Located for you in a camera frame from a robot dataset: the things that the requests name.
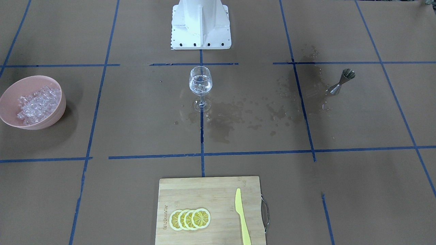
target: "white machine base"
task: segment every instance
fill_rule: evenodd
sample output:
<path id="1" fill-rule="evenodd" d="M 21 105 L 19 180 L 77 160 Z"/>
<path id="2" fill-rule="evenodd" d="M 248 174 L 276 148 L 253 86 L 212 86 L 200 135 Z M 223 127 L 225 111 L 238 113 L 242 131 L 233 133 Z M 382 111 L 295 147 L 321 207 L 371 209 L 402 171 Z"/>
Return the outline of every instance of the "white machine base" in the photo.
<path id="1" fill-rule="evenodd" d="M 171 49 L 229 49 L 228 7 L 220 0 L 180 0 L 173 7 Z"/>

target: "metal jigger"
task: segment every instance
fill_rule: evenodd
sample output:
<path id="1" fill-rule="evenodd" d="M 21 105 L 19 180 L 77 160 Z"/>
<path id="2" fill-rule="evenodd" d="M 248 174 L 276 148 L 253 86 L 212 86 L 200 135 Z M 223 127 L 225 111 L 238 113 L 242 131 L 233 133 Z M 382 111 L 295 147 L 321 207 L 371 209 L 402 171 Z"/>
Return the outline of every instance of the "metal jigger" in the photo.
<path id="1" fill-rule="evenodd" d="M 341 75 L 341 79 L 339 80 L 339 82 L 333 86 L 331 86 L 329 89 L 327 89 L 327 92 L 333 94 L 333 95 L 337 95 L 339 94 L 339 91 L 341 90 L 341 86 L 350 81 L 351 79 L 353 79 L 356 76 L 356 73 L 351 70 L 351 69 L 344 69 L 342 71 L 342 75 Z"/>

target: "cutting board handle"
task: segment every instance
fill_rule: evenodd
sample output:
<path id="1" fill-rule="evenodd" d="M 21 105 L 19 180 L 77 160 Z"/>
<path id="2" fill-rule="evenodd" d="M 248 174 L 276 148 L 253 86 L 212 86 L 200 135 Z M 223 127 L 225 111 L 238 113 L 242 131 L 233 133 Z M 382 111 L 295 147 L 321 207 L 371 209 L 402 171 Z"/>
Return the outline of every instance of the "cutting board handle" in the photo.
<path id="1" fill-rule="evenodd" d="M 265 224 L 265 222 L 263 221 L 263 210 L 262 210 L 262 204 L 260 207 L 260 211 L 262 213 L 262 222 L 263 222 L 263 226 L 265 227 L 265 234 L 266 234 L 266 230 L 268 229 L 268 225 L 269 225 L 269 208 L 268 208 L 268 204 L 266 203 L 265 199 L 263 199 L 263 195 L 260 194 L 260 198 L 262 199 L 262 203 L 265 203 L 265 207 L 266 207 L 266 217 L 267 217 L 267 223 Z"/>

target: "bowl rim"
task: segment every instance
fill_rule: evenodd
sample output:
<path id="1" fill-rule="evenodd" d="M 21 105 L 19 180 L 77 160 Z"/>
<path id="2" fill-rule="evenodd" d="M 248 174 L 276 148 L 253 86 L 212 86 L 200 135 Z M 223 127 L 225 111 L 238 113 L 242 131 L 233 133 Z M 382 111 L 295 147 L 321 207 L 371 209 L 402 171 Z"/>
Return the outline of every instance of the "bowl rim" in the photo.
<path id="1" fill-rule="evenodd" d="M 32 128 L 32 127 L 35 127 L 35 126 L 37 126 L 37 125 L 39 125 L 39 124 L 42 124 L 45 120 L 47 120 L 51 115 L 53 115 L 53 113 L 59 108 L 59 106 L 61 105 L 61 100 L 62 100 L 62 98 L 64 97 L 64 91 L 62 90 L 62 87 L 61 87 L 61 85 L 58 83 L 58 81 L 56 81 L 54 78 L 51 78 L 51 77 L 49 77 L 49 76 L 44 76 L 44 75 L 33 75 L 33 76 L 30 76 L 30 77 L 25 77 L 25 78 L 22 78 L 22 79 L 20 79 L 20 80 L 18 80 L 18 81 L 16 81 L 16 82 L 14 82 L 11 86 L 9 86 L 4 92 L 3 92 L 3 94 L 2 94 L 2 96 L 0 97 L 0 101 L 1 101 L 1 99 L 2 99 L 2 97 L 3 97 L 3 95 L 4 94 L 6 94 L 7 93 L 7 91 L 12 87 L 12 86 L 14 86 L 15 84 L 17 84 L 17 83 L 19 83 L 19 82 L 23 82 L 23 81 L 25 81 L 25 80 L 28 80 L 28 79 L 31 79 L 31 78 L 44 78 L 44 79 L 47 79 L 47 80 L 50 80 L 51 82 L 54 82 L 55 84 L 57 84 L 58 85 L 58 87 L 59 87 L 59 89 L 60 89 L 60 91 L 61 91 L 61 99 L 59 100 L 59 103 L 58 103 L 58 105 L 56 106 L 56 108 L 53 110 L 53 112 L 48 116 L 48 117 L 46 117 L 46 118 L 44 118 L 42 121 L 40 121 L 40 122 L 37 122 L 37 123 L 34 123 L 34 124 L 32 124 L 32 125 L 24 125 L 24 126 L 18 126 L 18 125 L 12 125 L 12 124 L 10 124 L 10 123 L 7 123 L 4 119 L 3 119 L 3 117 L 1 116 L 1 113 L 0 113 L 0 119 L 4 122 L 4 123 L 6 123 L 7 125 L 10 125 L 10 126 L 12 126 L 12 127 L 16 127 L 16 128 L 20 128 L 20 129 L 27 129 L 27 128 Z"/>

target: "glass of water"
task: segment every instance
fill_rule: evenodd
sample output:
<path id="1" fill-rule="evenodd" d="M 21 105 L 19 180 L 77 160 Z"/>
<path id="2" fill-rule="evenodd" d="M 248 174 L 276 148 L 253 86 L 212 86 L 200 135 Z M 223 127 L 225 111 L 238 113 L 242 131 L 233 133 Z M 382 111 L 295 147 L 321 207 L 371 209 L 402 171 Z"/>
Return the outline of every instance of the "glass of water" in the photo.
<path id="1" fill-rule="evenodd" d="M 198 95 L 194 101 L 194 110 L 207 111 L 211 108 L 211 101 L 204 96 L 212 89 L 211 71 L 205 66 L 196 66 L 191 70 L 189 76 L 189 88 Z"/>

